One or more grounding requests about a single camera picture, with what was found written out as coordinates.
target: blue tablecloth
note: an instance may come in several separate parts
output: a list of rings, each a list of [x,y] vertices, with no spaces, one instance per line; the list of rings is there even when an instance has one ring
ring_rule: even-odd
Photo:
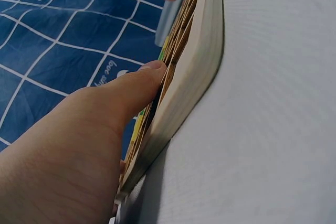
[[[0,0],[0,150],[68,94],[157,59],[162,6],[162,0]],[[123,157],[134,123],[123,136]]]

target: book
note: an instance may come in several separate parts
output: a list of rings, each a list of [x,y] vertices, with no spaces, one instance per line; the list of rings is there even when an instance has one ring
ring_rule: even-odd
[[[223,50],[223,0],[184,0],[159,56],[167,71],[136,122],[117,201],[134,188],[206,92]]]

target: white wall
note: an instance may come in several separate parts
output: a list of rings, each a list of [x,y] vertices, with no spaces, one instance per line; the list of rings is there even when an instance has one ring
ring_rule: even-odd
[[[336,222],[336,0],[225,0],[218,76],[119,223]]]

